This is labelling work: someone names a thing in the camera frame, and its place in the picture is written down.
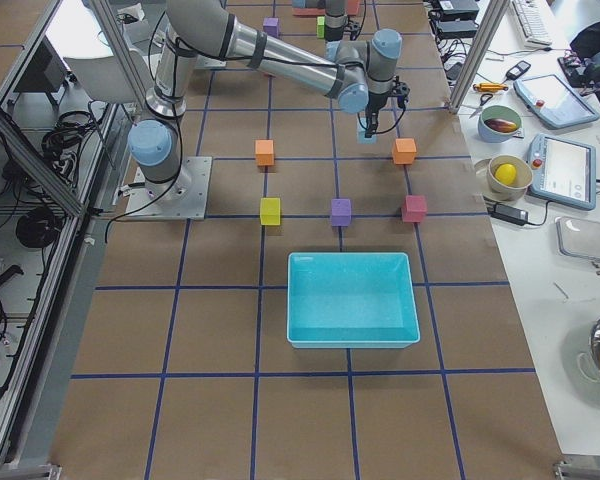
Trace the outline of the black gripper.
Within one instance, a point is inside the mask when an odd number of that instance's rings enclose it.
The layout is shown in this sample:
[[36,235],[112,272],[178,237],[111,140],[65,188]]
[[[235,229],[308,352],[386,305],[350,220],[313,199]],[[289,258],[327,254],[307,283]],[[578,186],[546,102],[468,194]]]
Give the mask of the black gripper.
[[371,79],[368,81],[368,87],[369,101],[364,110],[365,118],[361,119],[360,115],[357,115],[357,119],[358,125],[365,132],[365,137],[373,138],[379,128],[379,113],[390,98],[397,99],[397,104],[401,109],[401,113],[394,124],[388,128],[388,131],[392,131],[398,126],[406,112],[410,88],[405,82],[401,81],[399,77],[391,77],[389,80],[383,81]]

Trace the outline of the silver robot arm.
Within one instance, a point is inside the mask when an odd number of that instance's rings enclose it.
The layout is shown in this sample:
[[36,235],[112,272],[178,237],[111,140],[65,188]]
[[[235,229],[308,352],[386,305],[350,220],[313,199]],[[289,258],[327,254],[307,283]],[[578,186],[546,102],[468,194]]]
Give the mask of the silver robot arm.
[[362,114],[368,137],[378,134],[379,112],[389,99],[406,105],[409,88],[396,74],[402,37],[392,29],[379,30],[368,41],[331,41],[322,58],[242,24],[218,1],[169,1],[166,17],[160,61],[145,96],[148,113],[127,137],[151,205],[163,208],[182,198],[193,184],[185,165],[180,120],[201,56],[241,62],[312,88],[336,100],[342,111]]
[[351,41],[359,38],[362,24],[351,20],[347,13],[346,0],[324,1],[324,39],[327,42],[340,41],[345,35]]

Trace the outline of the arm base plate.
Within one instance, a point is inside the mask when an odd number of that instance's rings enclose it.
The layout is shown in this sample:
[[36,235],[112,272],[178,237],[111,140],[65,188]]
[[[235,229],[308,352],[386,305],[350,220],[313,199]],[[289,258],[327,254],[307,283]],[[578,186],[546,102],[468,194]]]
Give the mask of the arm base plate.
[[176,184],[158,201],[160,195],[155,185],[149,183],[132,189],[126,213],[132,219],[145,221],[203,220],[211,178],[213,160],[210,156],[188,156],[185,158]]

